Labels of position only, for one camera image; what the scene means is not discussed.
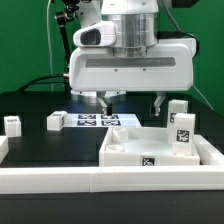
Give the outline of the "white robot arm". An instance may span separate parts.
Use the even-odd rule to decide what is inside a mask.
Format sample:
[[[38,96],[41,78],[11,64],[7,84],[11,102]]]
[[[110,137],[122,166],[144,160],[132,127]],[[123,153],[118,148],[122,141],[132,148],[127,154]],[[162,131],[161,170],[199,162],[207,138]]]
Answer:
[[[193,85],[197,39],[179,29],[157,31],[160,8],[190,8],[199,0],[89,0],[79,4],[69,83],[77,93],[95,93],[104,113],[116,93],[155,91],[154,112],[168,91]]]

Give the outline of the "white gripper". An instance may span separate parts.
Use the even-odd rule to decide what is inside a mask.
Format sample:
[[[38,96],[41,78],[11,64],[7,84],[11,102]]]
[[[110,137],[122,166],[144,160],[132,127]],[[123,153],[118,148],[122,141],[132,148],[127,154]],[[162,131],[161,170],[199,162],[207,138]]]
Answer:
[[[101,21],[73,35],[77,49],[70,57],[69,83],[77,92],[97,92],[103,114],[109,115],[102,91],[159,91],[151,115],[160,114],[162,91],[182,91],[193,85],[195,40],[161,39],[140,57],[117,57],[115,24]]]

